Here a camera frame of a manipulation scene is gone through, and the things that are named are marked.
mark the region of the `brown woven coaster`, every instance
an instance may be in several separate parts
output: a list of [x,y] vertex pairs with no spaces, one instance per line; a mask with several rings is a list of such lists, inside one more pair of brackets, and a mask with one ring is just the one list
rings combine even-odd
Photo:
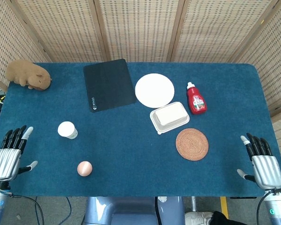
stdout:
[[197,161],[204,158],[207,154],[208,141],[202,132],[188,128],[178,134],[176,148],[183,158]]

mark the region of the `bottle label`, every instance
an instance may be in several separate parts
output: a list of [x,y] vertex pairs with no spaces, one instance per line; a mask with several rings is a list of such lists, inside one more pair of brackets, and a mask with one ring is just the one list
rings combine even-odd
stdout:
[[204,101],[198,95],[195,95],[193,97],[193,102],[192,103],[193,103],[193,106],[195,107],[196,110],[205,109]]

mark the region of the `mouse pad logo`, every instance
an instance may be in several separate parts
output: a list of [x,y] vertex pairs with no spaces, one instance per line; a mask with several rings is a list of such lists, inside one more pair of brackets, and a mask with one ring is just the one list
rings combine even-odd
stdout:
[[95,98],[92,97],[93,110],[97,109]]

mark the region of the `black mouse pad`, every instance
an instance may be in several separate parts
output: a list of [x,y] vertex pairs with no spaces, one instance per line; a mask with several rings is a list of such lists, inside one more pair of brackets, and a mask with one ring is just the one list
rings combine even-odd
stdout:
[[93,113],[135,103],[136,96],[125,59],[85,66],[83,72]]

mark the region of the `red ketchup bottle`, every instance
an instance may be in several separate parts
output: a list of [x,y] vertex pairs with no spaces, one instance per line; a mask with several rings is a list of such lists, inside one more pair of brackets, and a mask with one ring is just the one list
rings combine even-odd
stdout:
[[207,105],[199,90],[192,82],[187,84],[188,106],[193,114],[201,114],[207,110]]

